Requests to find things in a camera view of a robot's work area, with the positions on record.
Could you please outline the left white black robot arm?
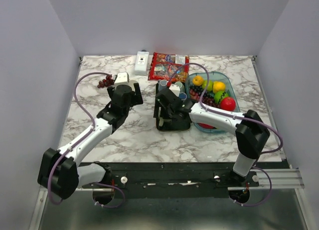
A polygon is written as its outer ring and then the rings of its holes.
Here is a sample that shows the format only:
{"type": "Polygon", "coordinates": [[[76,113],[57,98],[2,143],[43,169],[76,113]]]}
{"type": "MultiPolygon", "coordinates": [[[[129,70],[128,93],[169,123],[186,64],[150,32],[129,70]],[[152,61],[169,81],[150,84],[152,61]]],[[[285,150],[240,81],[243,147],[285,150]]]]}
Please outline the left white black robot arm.
{"type": "Polygon", "coordinates": [[[80,166],[80,163],[125,122],[133,106],[143,104],[143,98],[137,82],[109,87],[108,93],[110,102],[85,131],[69,144],[58,150],[49,148],[43,154],[37,182],[63,200],[83,185],[94,182],[104,188],[110,184],[111,176],[101,164],[80,166]]]}

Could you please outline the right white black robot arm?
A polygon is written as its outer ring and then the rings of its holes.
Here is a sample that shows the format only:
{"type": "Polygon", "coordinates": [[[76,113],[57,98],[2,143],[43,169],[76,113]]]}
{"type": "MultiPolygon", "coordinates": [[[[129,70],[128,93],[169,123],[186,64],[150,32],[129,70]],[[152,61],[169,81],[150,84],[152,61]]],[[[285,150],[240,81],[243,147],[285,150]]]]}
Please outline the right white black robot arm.
{"type": "Polygon", "coordinates": [[[171,119],[202,123],[236,137],[239,154],[229,174],[230,182],[241,186],[270,137],[266,125],[252,110],[236,113],[217,109],[192,99],[181,100],[168,88],[156,94],[156,101],[171,119]]]}

